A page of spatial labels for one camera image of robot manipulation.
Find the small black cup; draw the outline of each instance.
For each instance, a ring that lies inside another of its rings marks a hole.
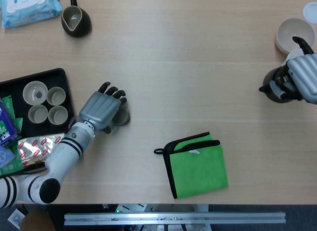
[[[83,37],[92,28],[90,17],[86,11],[77,6],[77,0],[70,0],[70,5],[63,11],[61,17],[63,29],[70,36]]]

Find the light wood tabletop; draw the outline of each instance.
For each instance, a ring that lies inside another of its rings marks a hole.
[[[317,106],[258,91],[286,58],[279,24],[315,0],[77,1],[87,37],[60,17],[0,33],[1,81],[62,67],[77,113],[105,81],[127,94],[131,122],[96,136],[55,203],[317,204]],[[174,200],[153,150],[206,131],[229,187]]]

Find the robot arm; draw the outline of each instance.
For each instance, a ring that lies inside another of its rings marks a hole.
[[[82,122],[71,127],[47,158],[46,175],[8,176],[0,179],[0,208],[10,207],[18,200],[38,204],[49,204],[56,200],[65,176],[95,137],[95,131],[106,129],[126,103],[125,98],[120,99],[125,96],[124,91],[117,91],[116,87],[106,91],[109,85],[106,82],[90,97],[79,114]]]
[[[304,56],[292,58],[286,65],[270,71],[259,89],[278,103],[304,99],[317,104],[317,55],[300,37],[293,41],[301,47]]]

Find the red and white wrapper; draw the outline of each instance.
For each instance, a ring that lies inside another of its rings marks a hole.
[[[19,140],[18,151],[22,165],[27,167],[32,164],[43,163],[64,136],[65,134],[59,133]]]

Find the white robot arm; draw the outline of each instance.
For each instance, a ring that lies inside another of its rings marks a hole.
[[[18,175],[0,179],[0,208],[10,207],[17,201],[49,204],[58,197],[60,186],[88,144],[95,131],[104,130],[111,124],[118,110],[125,106],[124,91],[104,83],[80,111],[82,122],[75,123],[54,148],[45,161],[46,175]]]

